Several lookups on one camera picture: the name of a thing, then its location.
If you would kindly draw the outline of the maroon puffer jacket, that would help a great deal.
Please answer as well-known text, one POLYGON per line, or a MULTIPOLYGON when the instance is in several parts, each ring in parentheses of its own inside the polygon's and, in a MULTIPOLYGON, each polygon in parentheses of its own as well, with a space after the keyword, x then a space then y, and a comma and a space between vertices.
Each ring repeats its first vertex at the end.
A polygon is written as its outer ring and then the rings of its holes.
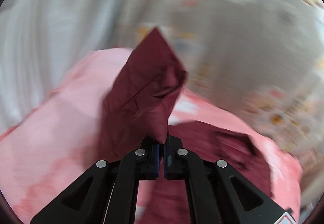
POLYGON ((164 143, 171 134, 205 160, 228 161, 271 195, 270 168, 248 135, 198 121, 167 124, 185 80, 182 64, 154 29, 130 54, 103 101, 99 157, 116 161, 146 136, 164 143))

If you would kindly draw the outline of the white satin curtain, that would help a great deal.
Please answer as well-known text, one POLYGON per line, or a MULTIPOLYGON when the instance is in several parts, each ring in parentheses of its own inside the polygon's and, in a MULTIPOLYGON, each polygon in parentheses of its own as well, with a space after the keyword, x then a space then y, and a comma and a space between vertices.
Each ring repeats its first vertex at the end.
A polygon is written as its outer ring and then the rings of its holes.
POLYGON ((1 131, 20 124, 84 55, 108 47, 122 0, 4 0, 1 131))

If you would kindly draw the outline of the grey floral bedsheet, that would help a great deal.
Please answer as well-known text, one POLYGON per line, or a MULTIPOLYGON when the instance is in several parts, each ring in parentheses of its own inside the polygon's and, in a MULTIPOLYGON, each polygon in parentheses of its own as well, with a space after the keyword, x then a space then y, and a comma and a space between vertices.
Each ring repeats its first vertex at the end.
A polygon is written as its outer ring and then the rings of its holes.
POLYGON ((159 27, 188 88, 323 176, 323 0, 127 0, 120 41, 159 27))

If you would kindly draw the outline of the pink fleece blanket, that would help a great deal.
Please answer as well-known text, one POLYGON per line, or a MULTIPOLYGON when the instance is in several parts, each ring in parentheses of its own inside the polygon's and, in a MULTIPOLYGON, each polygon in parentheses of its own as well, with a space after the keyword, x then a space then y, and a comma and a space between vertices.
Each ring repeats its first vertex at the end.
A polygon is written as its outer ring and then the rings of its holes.
MULTIPOLYGON (((93 164, 102 101, 130 53, 116 48, 88 54, 66 74, 50 99, 1 135, 1 191, 23 223, 93 164)), ((299 218, 302 168, 297 159, 235 115, 183 90, 169 123, 190 120, 248 134, 271 169, 274 201, 299 218)))

